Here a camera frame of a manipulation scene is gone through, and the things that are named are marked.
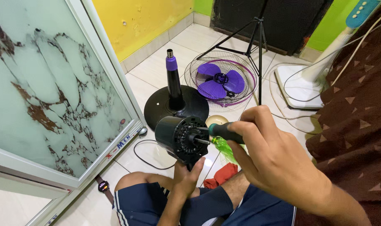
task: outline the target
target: green screwdriver handle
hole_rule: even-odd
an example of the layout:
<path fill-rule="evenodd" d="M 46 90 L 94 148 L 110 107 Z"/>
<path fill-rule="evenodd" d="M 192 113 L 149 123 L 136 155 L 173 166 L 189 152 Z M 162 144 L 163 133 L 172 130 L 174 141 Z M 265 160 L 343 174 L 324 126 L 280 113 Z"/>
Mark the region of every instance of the green screwdriver handle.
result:
<path fill-rule="evenodd" d="M 229 124 L 230 122 L 227 122 L 223 125 L 213 123 L 209 126 L 209 134 L 214 137 L 220 136 L 225 140 L 233 140 L 238 144 L 245 144 L 241 135 L 236 132 L 231 132 L 227 129 Z"/>

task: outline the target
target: baseboard tile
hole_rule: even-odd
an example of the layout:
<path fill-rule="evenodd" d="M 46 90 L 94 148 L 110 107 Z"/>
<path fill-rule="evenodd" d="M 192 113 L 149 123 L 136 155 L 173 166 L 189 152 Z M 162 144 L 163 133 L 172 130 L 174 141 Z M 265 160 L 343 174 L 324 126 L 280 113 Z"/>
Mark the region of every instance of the baseboard tile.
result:
<path fill-rule="evenodd" d="M 299 58 L 307 60 L 309 62 L 314 62 L 323 52 L 317 49 L 312 49 L 310 47 L 305 47 L 304 50 L 299 55 Z"/>
<path fill-rule="evenodd" d="M 168 37 L 168 31 L 165 31 L 159 36 L 157 36 L 155 39 L 151 40 L 151 42 L 147 43 L 140 49 L 136 50 L 136 52 L 131 54 L 129 57 L 124 59 L 123 63 L 125 64 L 125 67 L 128 70 L 128 72 L 169 41 L 170 40 Z"/>
<path fill-rule="evenodd" d="M 178 23 L 176 23 L 174 26 L 168 29 L 168 35 L 170 37 L 170 40 L 173 39 L 175 36 L 177 36 L 179 33 L 181 33 L 185 28 L 187 28 L 189 25 L 193 23 L 193 15 L 194 12 L 191 12 L 188 16 L 180 20 Z"/>
<path fill-rule="evenodd" d="M 128 70 L 126 69 L 125 64 L 123 63 L 123 61 L 121 61 L 119 64 L 121 65 L 123 73 L 125 73 L 125 74 L 128 73 Z"/>
<path fill-rule="evenodd" d="M 193 22 L 195 24 L 200 24 L 205 27 L 210 27 L 210 17 L 204 14 L 194 12 Z"/>
<path fill-rule="evenodd" d="M 190 13 L 188 16 L 184 17 L 174 26 L 169 28 L 167 31 L 163 32 L 155 39 L 151 40 L 146 45 L 142 46 L 140 49 L 136 50 L 133 54 L 128 56 L 126 59 L 120 62 L 120 65 L 124 73 L 131 71 L 134 67 L 140 64 L 143 60 L 148 58 L 155 51 L 160 49 L 163 45 L 167 44 L 172 38 L 181 33 L 185 28 L 193 23 L 193 14 Z"/>

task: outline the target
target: white cable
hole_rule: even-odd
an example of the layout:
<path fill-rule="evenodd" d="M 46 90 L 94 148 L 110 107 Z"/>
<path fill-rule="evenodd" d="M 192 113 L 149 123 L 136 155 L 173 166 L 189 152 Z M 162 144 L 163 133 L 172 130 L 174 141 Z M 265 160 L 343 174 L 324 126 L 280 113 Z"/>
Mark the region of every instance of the white cable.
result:
<path fill-rule="evenodd" d="M 374 29 L 372 29 L 372 28 L 373 28 L 373 27 L 374 27 L 380 20 L 381 20 L 381 18 L 379 18 L 378 21 L 376 21 L 376 22 L 372 25 L 372 27 L 370 28 L 370 30 L 369 30 L 365 35 L 363 35 L 363 36 L 361 36 L 361 37 L 359 37 L 359 38 L 357 38 L 357 39 L 355 39 L 355 40 L 353 40 L 353 41 L 351 41 L 351 42 L 345 44 L 344 46 L 342 46 L 342 47 L 340 47 L 339 49 L 333 51 L 332 53 L 330 53 L 329 55 L 327 55 L 327 56 L 324 57 L 323 59 L 326 59 L 327 57 L 331 56 L 333 53 L 337 52 L 338 50 L 340 50 L 340 49 L 342 49 L 342 48 L 344 48 L 344 47 L 346 47 L 346 46 L 348 46 L 348 45 L 350 45 L 350 44 L 356 42 L 357 40 L 359 40 L 359 39 L 361 39 L 361 38 L 363 38 L 363 37 L 366 37 L 367 34 L 369 34 L 370 32 L 372 32 L 372 31 L 378 29 L 378 28 L 381 26 L 381 24 L 380 24 L 379 26 L 377 26 L 376 28 L 374 28 Z M 306 132 L 306 131 L 303 131 L 303 130 L 301 130 L 301 129 L 298 129 L 298 128 L 296 128 L 293 124 L 291 124 L 291 123 L 289 122 L 289 120 L 298 119 L 298 118 L 302 118 L 302 117 L 313 117 L 313 116 L 299 116 L 299 117 L 296 117 L 296 118 L 288 118 L 288 117 L 285 116 L 285 114 L 283 113 L 283 111 L 280 109 L 279 105 L 277 104 L 277 101 L 274 99 L 274 95 L 273 95 L 273 92 L 272 92 L 272 90 L 271 90 L 271 76 L 270 76 L 270 75 L 271 75 L 272 72 L 270 72 L 270 71 L 271 71 L 274 67 L 276 67 L 277 65 L 280 65 L 280 64 L 306 65 L 306 66 L 308 66 L 308 67 L 306 67 L 306 68 L 304 68 L 304 69 L 307 69 L 307 68 L 309 68 L 309 67 L 311 67 L 311 66 L 313 66 L 313 65 L 315 65 L 315 64 L 317 64 L 317 63 L 319 63 L 320 61 L 318 61 L 318 62 L 316 62 L 316 63 L 314 63 L 314 64 L 278 63 L 278 64 L 275 64 L 274 66 L 272 66 L 272 67 L 268 70 L 269 72 L 267 73 L 268 76 L 269 76 L 269 88 L 270 88 L 270 94 L 271 94 L 271 97 L 272 97 L 274 103 L 276 104 L 278 110 L 279 110 L 279 111 L 281 112 L 281 114 L 283 115 L 283 117 L 282 117 L 282 116 L 278 116 L 278 115 L 273 114 L 273 113 L 272 113 L 272 115 L 274 115 L 274 116 L 276 116 L 276 117 L 279 117 L 279 118 L 282 118 L 282 119 L 285 119 L 285 120 L 286 120 L 292 127 L 294 127 L 295 129 L 297 129 L 297 130 L 299 130 L 299 131 L 301 131 L 301 132 L 307 133 L 307 134 L 312 134 L 312 135 L 316 135 L 316 133 Z M 258 99 L 257 99 L 257 97 L 256 97 L 256 94 L 253 93 L 253 96 L 254 96 L 254 98 L 255 98 L 255 101 L 256 101 L 257 105 L 259 105 L 259 102 L 258 102 Z"/>
<path fill-rule="evenodd" d="M 373 30 L 371 30 L 371 31 L 369 31 L 369 32 L 372 32 L 372 31 L 378 29 L 380 26 L 381 26 L 381 24 L 379 24 L 379 26 L 377 26 L 376 28 L 374 28 Z M 335 52 L 339 51 L 340 49 L 342 49 L 342 48 L 344 48 L 344 47 L 346 47 L 346 46 L 348 46 L 348 45 L 350 45 L 350 44 L 353 44 L 354 42 L 358 41 L 359 39 L 363 38 L 364 36 L 365 36 L 365 35 L 363 35 L 363 36 L 361 36 L 361 37 L 359 37 L 359 38 L 357 38 L 357 39 L 355 39 L 355 40 L 353 40 L 353 41 L 351 41 L 351 42 L 349 42 L 349 43 L 343 45 L 342 47 L 340 47 L 340 48 L 338 48 L 338 49 L 336 49 L 336 50 L 334 50 L 332 53 L 328 54 L 328 55 L 325 56 L 323 59 L 319 60 L 318 62 L 316 62 L 316 63 L 314 63 L 314 64 L 296 64 L 296 65 L 307 65 L 308 67 L 303 68 L 303 69 L 297 71 L 296 73 L 294 73 L 293 75 L 291 75 L 290 77 L 288 77 L 288 79 L 291 78 L 292 76 L 298 74 L 299 72 L 301 72 L 301 71 L 303 71 L 303 70 L 305 70 L 305 69 L 307 69 L 307 68 L 309 68 L 309 67 L 312 67 L 313 65 L 315 65 L 315 64 L 321 62 L 322 60 L 328 58 L 329 56 L 331 56 L 331 55 L 334 54 Z M 319 94 L 319 95 L 317 95 L 317 96 L 315 96 L 315 97 L 313 97 L 313 98 L 311 98 L 311 99 L 309 99 L 309 100 L 298 100 L 298 99 L 295 99 L 295 98 L 291 97 L 291 96 L 287 93 L 287 91 L 285 90 L 285 83 L 287 83 L 288 79 L 284 82 L 283 87 L 284 87 L 284 92 L 285 92 L 285 94 L 287 94 L 289 98 L 291 98 L 291 99 L 293 99 L 293 100 L 296 100 L 296 101 L 307 102 L 307 101 L 311 101 L 311 100 L 315 99 L 316 97 L 320 96 L 320 94 Z"/>
<path fill-rule="evenodd" d="M 286 118 L 284 112 L 281 110 L 280 106 L 277 104 L 277 101 L 276 101 L 276 99 L 274 98 L 273 92 L 272 92 L 272 90 L 271 90 L 271 76 L 270 76 L 270 74 L 268 75 L 268 87 L 270 88 L 270 94 L 271 94 L 271 97 L 273 98 L 274 103 L 276 104 L 277 108 L 280 110 L 280 112 L 281 112 L 281 114 L 283 115 L 283 117 Z M 312 134 L 312 135 L 316 135 L 316 134 L 318 134 L 318 133 L 312 133 L 312 132 L 307 132 L 307 131 L 303 131 L 303 130 L 301 130 L 301 129 L 298 129 L 298 128 L 296 128 L 293 124 L 291 124 L 291 122 L 289 121 L 288 118 L 286 118 L 285 120 L 288 122 L 288 124 L 290 124 L 292 127 L 294 127 L 295 129 L 297 129 L 297 130 L 299 130 L 299 131 L 301 131 L 301 132 L 304 132 L 304 133 L 306 133 L 306 134 Z"/>
<path fill-rule="evenodd" d="M 375 27 L 375 25 L 377 23 L 379 23 L 379 21 L 381 20 L 381 17 L 369 28 L 369 30 L 366 32 L 366 34 L 364 35 L 364 38 L 362 38 L 362 40 L 359 42 L 358 46 L 356 47 L 354 53 L 351 55 L 350 59 L 347 61 L 347 63 L 345 64 L 345 66 L 343 67 L 343 69 L 340 71 L 339 75 L 337 76 L 337 78 L 334 80 L 334 82 L 330 85 L 330 86 L 333 86 L 336 81 L 339 79 L 340 75 L 344 72 L 344 70 L 347 68 L 348 64 L 351 62 L 351 60 L 353 59 L 354 55 L 357 53 L 359 47 L 361 46 L 361 44 L 364 42 L 365 38 L 368 36 L 368 34 L 371 32 L 371 30 Z"/>

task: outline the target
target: yellow wall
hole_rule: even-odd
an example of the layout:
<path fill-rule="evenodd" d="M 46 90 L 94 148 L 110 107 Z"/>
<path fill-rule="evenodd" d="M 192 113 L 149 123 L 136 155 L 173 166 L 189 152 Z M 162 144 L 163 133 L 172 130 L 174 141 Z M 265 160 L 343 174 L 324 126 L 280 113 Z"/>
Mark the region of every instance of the yellow wall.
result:
<path fill-rule="evenodd" d="M 193 0 L 93 0 L 93 4 L 119 61 L 193 11 Z"/>

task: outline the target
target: tripod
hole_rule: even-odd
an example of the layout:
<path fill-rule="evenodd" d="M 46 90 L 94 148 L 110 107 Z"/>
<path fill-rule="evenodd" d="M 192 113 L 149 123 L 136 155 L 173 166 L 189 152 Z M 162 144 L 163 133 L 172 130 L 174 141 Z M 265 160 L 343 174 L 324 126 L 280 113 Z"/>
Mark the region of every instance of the tripod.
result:
<path fill-rule="evenodd" d="M 267 50 L 266 36 L 264 35 L 264 28 L 263 28 L 263 13 L 264 13 L 264 9 L 266 8 L 267 2 L 268 2 L 268 0 L 264 0 L 263 6 L 262 6 L 262 10 L 260 10 L 259 17 L 254 17 L 252 21 L 247 23 L 241 29 L 239 29 L 235 33 L 232 33 L 230 36 L 228 36 L 227 38 L 225 38 L 224 40 L 222 40 L 221 42 L 219 42 L 218 44 L 216 44 L 215 46 L 213 46 L 212 48 L 210 48 L 209 50 L 207 50 L 205 53 L 203 53 L 202 55 L 200 55 L 197 58 L 197 59 L 202 58 L 204 55 L 208 54 L 209 52 L 211 52 L 213 49 L 216 49 L 216 48 L 217 49 L 223 49 L 223 50 L 226 50 L 226 51 L 229 51 L 229 52 L 233 52 L 233 53 L 236 53 L 236 54 L 242 54 L 242 55 L 247 56 L 249 61 L 250 61 L 250 63 L 251 63 L 251 65 L 252 65 L 253 70 L 255 71 L 256 75 L 258 75 L 258 77 L 259 77 L 258 78 L 258 80 L 259 80 L 259 86 L 258 86 L 258 92 L 259 92 L 258 101 L 259 101 L 259 105 L 262 104 L 262 77 L 263 77 L 263 74 L 261 73 L 261 71 L 262 71 L 262 45 L 263 45 L 262 39 L 263 39 L 266 51 L 268 51 Z M 249 25 L 251 25 L 253 23 L 256 23 L 256 24 L 255 24 L 255 28 L 253 30 L 252 37 L 250 38 L 248 49 L 246 50 L 246 52 L 241 52 L 241 51 L 238 51 L 238 50 L 235 50 L 235 49 L 228 49 L 228 48 L 220 46 L 222 43 L 224 43 L 228 39 L 232 38 L 234 35 L 238 34 L 243 29 L 247 28 Z M 256 35 L 258 29 L 259 29 L 259 45 L 252 49 L 253 41 L 255 39 L 255 35 Z M 255 62 L 253 61 L 252 57 L 250 56 L 250 54 L 253 51 L 255 51 L 257 47 L 259 47 L 259 66 L 256 66 Z"/>

